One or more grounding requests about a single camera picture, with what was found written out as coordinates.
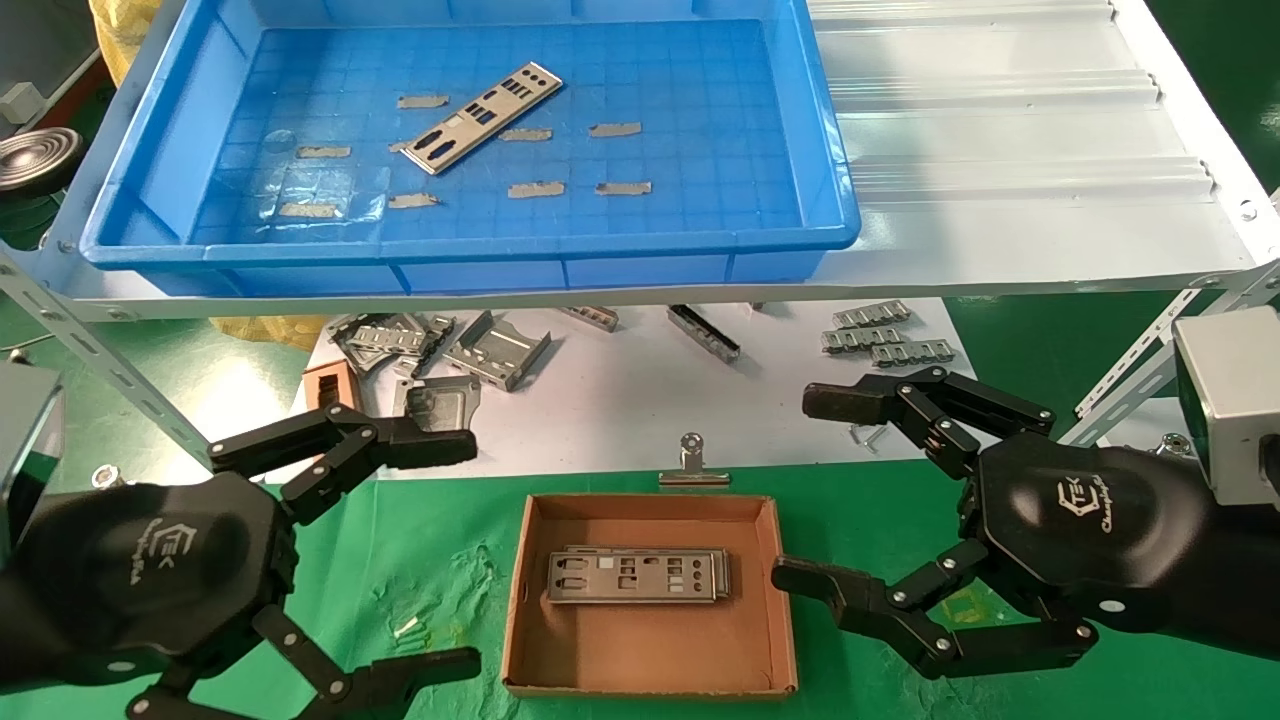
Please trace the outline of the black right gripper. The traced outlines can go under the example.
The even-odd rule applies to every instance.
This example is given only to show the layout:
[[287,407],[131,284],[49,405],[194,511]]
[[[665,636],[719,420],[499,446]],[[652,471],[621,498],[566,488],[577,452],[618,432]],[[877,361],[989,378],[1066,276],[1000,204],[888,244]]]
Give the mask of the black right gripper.
[[[1084,619],[1277,657],[1277,510],[1219,503],[1197,462],[1059,445],[1043,437],[1052,410],[942,366],[810,383],[803,413],[896,427],[946,475],[973,478],[966,529],[979,539],[895,584],[791,555],[771,570],[776,589],[819,600],[841,632],[886,643],[923,678],[1070,667],[1100,639]],[[980,452],[969,428],[1005,441]],[[1033,621],[950,630],[931,619],[979,578]]]

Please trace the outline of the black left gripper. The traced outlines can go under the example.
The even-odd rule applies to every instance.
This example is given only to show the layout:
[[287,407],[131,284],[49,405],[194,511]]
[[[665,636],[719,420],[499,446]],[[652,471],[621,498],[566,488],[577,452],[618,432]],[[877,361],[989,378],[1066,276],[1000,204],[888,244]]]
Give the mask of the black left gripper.
[[282,487],[280,505],[229,473],[40,501],[3,569],[4,691],[164,671],[129,702],[128,719],[243,719],[189,693],[262,639],[315,689],[297,719],[402,719],[420,691],[480,674],[474,647],[344,673],[280,607],[298,564],[292,523],[316,521],[381,468],[474,460],[471,430],[424,430],[408,416],[330,404],[216,441],[207,455],[215,473],[244,478],[311,465]]

